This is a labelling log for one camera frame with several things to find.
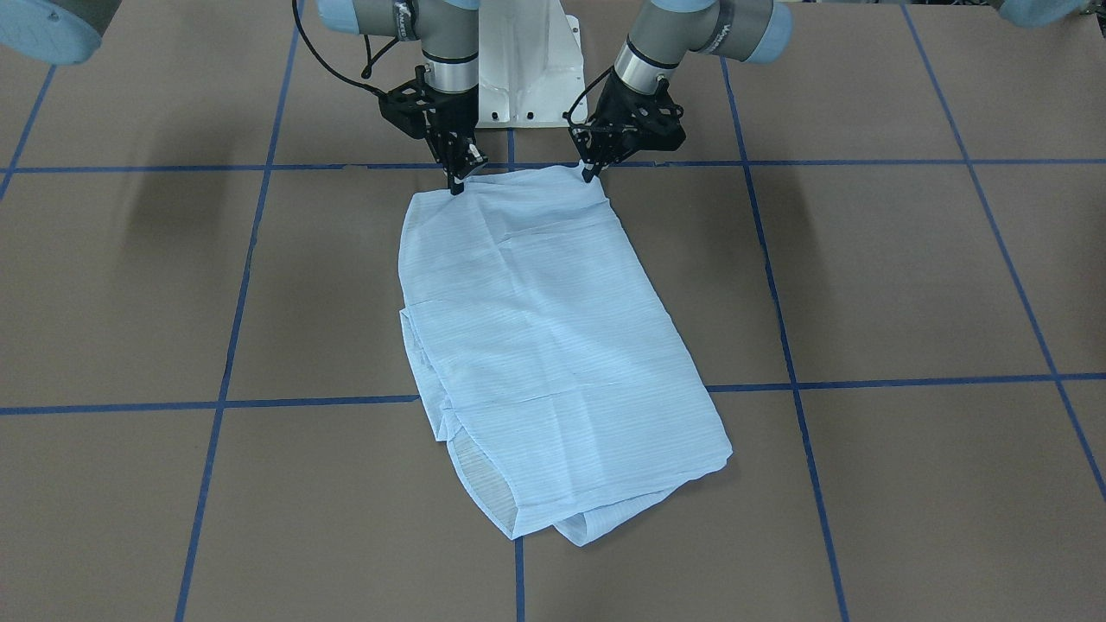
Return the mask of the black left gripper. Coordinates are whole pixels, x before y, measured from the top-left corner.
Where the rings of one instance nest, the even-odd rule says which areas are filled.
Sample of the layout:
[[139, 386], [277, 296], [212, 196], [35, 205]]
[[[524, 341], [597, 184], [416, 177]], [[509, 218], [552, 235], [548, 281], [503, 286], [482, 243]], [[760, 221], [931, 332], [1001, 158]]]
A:
[[628, 86], [611, 68], [592, 123], [568, 123], [568, 136], [584, 162], [583, 180], [639, 152], [675, 152], [686, 141], [684, 107], [669, 94], [669, 80], [653, 82], [653, 93]]

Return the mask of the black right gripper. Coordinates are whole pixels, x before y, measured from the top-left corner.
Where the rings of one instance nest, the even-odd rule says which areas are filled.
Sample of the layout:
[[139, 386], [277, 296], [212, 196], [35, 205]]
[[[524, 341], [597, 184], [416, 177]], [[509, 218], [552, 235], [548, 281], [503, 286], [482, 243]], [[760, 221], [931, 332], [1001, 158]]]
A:
[[480, 120], [480, 87], [447, 93], [426, 86], [432, 107], [427, 111], [426, 139], [432, 157], [444, 167], [450, 194], [465, 190], [467, 177], [486, 167], [489, 158], [474, 142]]

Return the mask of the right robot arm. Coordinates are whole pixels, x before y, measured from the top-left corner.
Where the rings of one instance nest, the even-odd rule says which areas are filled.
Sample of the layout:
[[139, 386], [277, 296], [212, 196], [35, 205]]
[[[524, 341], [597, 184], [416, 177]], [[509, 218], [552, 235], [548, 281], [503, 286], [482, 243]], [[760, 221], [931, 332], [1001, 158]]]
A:
[[[321, 23], [364, 39], [417, 41], [425, 63], [385, 92], [361, 79], [382, 115], [428, 144], [459, 193], [486, 166], [474, 145], [478, 122], [477, 1], [320, 1]], [[257, 77], [281, 33], [304, 38], [298, 1], [4, 1], [3, 46], [52, 68], [90, 64], [86, 86], [67, 106], [88, 102], [79, 121], [102, 127], [108, 142], [126, 131], [153, 133], [171, 114], [228, 136], [232, 118], [210, 105], [228, 86], [248, 104], [267, 95]]]

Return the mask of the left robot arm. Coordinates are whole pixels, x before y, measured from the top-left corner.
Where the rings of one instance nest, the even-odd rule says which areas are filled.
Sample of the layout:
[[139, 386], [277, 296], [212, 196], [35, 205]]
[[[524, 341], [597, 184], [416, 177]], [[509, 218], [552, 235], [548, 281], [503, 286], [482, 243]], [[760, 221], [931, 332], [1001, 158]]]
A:
[[668, 90], [689, 55], [741, 75], [778, 133], [731, 129], [727, 162], [1102, 164], [1103, 129], [1060, 129], [1091, 83], [1063, 82], [1084, 1], [646, 1], [601, 76], [593, 113], [570, 129], [593, 180], [684, 145]]

